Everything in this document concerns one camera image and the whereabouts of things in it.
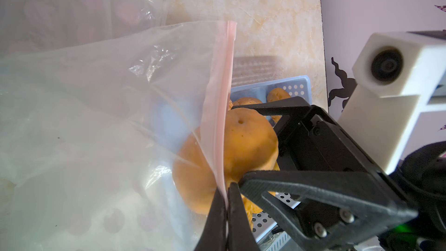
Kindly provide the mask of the clear zipper bag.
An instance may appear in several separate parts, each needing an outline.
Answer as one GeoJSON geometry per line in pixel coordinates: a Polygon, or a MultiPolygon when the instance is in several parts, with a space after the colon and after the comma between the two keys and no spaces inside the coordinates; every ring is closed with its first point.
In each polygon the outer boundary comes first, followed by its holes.
{"type": "Polygon", "coordinates": [[[1,249],[191,251],[188,137],[223,188],[236,23],[168,0],[1,0],[1,249]]]}

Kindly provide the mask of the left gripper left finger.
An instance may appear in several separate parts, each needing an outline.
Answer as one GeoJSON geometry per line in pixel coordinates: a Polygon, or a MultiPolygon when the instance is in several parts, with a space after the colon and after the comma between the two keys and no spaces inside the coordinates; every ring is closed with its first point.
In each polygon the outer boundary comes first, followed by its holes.
{"type": "Polygon", "coordinates": [[[226,251],[226,205],[217,189],[204,226],[202,235],[194,251],[226,251]]]}

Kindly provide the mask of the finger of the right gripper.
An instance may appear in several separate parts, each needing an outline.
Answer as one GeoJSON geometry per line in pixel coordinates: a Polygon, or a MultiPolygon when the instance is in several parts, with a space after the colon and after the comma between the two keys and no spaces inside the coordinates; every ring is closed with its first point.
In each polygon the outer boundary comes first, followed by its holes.
{"type": "Polygon", "coordinates": [[[239,186],[302,251],[360,244],[418,216],[381,171],[258,171],[245,174],[239,186]]]}
{"type": "Polygon", "coordinates": [[[302,97],[296,96],[275,102],[234,106],[232,110],[240,108],[256,110],[263,116],[283,116],[294,115],[297,113],[302,113],[305,115],[311,109],[311,105],[302,97]]]}

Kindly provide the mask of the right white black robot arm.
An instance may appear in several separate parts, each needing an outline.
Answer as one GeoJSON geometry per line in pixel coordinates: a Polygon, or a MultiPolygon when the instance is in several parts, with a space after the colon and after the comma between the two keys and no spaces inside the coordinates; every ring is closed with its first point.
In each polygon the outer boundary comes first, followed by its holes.
{"type": "Polygon", "coordinates": [[[444,142],[386,174],[321,108],[301,97],[250,105],[281,117],[280,171],[246,173],[241,192],[301,251],[346,251],[377,237],[387,251],[446,248],[444,142]]]}

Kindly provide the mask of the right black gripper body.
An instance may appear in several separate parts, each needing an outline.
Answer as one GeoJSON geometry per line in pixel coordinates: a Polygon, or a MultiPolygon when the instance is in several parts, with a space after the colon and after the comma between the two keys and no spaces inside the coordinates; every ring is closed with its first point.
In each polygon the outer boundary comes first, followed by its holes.
{"type": "Polygon", "coordinates": [[[275,130],[281,171],[384,173],[316,106],[305,115],[283,115],[275,130]]]}

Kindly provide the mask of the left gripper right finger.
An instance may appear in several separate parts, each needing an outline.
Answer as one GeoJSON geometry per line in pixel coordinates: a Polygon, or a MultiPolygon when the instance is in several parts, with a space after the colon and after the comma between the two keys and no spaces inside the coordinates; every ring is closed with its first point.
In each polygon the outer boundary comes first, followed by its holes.
{"type": "Polygon", "coordinates": [[[228,251],[259,251],[237,183],[231,183],[228,189],[228,251]]]}

